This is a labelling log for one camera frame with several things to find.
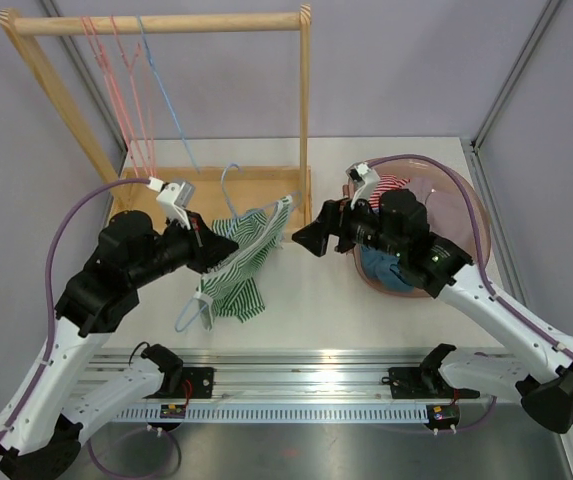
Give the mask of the green white striped tank top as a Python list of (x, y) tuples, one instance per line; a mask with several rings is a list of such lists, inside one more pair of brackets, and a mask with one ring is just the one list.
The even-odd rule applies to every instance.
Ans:
[(265, 310), (255, 277), (280, 247), (293, 203), (294, 198), (287, 195), (267, 209), (252, 209), (237, 218), (212, 223), (212, 230), (236, 242), (238, 249), (200, 278), (194, 299), (204, 329), (213, 329), (218, 318), (245, 322)]

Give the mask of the blue tank top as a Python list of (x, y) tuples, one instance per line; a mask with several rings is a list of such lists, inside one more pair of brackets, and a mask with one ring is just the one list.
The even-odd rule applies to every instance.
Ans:
[(387, 291), (407, 294), (414, 287), (403, 278), (398, 262), (395, 255), (360, 247), (360, 265), (366, 277), (379, 282)]

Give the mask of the red white striped tank top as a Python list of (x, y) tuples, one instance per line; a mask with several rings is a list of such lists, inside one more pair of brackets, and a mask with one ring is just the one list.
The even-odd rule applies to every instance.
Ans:
[(384, 174), (380, 177), (377, 186), (369, 197), (370, 206), (376, 210), (379, 208), (381, 196), (389, 190), (404, 189), (410, 183), (409, 178), (398, 177), (393, 174)]

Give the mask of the pink wire hanger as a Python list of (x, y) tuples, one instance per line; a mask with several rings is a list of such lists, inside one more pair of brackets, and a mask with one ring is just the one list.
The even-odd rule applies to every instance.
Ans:
[(134, 139), (134, 128), (110, 58), (104, 44), (100, 40), (91, 18), (88, 16), (82, 16), (80, 21), (94, 58), (102, 72), (109, 100), (115, 114), (121, 137), (127, 147), (127, 155), (130, 157), (135, 176), (141, 177), (142, 174), (140, 173), (140, 170), (143, 170), (144, 174), (147, 173), (147, 170), (145, 164), (139, 164), (135, 153), (130, 149), (130, 143)]

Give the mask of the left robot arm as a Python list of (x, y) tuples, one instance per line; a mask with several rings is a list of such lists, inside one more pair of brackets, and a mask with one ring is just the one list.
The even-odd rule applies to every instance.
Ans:
[(206, 273), (238, 244), (218, 235), (195, 212), (188, 226), (162, 233), (139, 210), (113, 216), (83, 269), (54, 307), (55, 333), (0, 413), (0, 471), (10, 479), (56, 479), (82, 446), (130, 404), (186, 392), (183, 361), (170, 349), (147, 347), (126, 371), (78, 400), (71, 392), (96, 352), (139, 303), (140, 288), (187, 267)]

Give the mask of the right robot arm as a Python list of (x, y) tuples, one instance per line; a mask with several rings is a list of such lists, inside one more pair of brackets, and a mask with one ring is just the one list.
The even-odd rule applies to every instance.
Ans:
[(493, 287), (467, 252), (430, 230), (427, 210), (413, 193), (387, 191), (377, 210), (364, 199), (327, 200), (318, 217), (292, 239), (322, 257), (332, 236), (338, 239), (339, 253), (360, 245), (395, 256), (408, 283), (465, 314), (512, 355), (473, 355), (440, 345), (419, 374), (426, 393), (475, 390), (520, 404), (552, 432), (570, 429), (573, 337)]

